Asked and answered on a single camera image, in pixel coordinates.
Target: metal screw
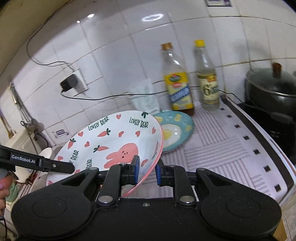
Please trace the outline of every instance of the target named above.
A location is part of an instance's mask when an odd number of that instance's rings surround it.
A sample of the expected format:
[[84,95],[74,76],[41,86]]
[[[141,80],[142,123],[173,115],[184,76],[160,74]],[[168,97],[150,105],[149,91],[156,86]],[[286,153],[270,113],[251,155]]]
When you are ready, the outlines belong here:
[[183,203],[192,203],[194,202],[194,198],[191,197],[191,196],[182,196],[180,197],[180,201],[183,202]]
[[111,197],[109,195],[100,196],[98,198],[98,201],[101,203],[111,203],[112,200],[113,200],[113,197]]

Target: beige ceiling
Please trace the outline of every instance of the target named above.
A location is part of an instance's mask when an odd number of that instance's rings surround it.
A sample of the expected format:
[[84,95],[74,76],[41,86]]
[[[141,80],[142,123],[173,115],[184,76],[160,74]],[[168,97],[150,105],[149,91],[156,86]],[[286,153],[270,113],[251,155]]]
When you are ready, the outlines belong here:
[[22,44],[68,0],[10,0],[0,12],[0,73]]

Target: black stove surface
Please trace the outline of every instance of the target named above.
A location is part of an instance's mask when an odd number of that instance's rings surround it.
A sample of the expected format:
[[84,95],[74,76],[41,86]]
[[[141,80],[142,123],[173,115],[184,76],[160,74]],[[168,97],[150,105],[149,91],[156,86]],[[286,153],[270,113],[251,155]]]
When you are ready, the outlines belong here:
[[238,104],[250,117],[252,117],[280,146],[290,161],[296,164],[295,127],[296,122],[282,123],[277,121],[264,111],[250,108],[244,104]]

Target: hand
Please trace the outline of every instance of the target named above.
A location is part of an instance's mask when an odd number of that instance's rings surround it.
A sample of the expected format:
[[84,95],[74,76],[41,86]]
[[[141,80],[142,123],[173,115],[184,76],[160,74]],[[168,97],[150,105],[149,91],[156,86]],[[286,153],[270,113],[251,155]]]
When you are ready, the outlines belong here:
[[6,207],[5,197],[9,196],[9,187],[13,183],[13,175],[9,174],[2,180],[0,180],[0,216],[2,215],[2,209]]

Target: pink bunny illustration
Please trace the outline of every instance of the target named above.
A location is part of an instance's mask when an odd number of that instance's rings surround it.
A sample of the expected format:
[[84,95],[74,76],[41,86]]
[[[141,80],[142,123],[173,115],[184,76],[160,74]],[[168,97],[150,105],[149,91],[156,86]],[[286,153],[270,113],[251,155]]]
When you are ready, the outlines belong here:
[[119,149],[119,151],[112,152],[108,156],[106,156],[107,160],[112,160],[108,161],[104,165],[104,168],[110,168],[111,166],[119,164],[121,162],[131,163],[134,155],[138,155],[138,153],[138,147],[135,143],[125,144]]

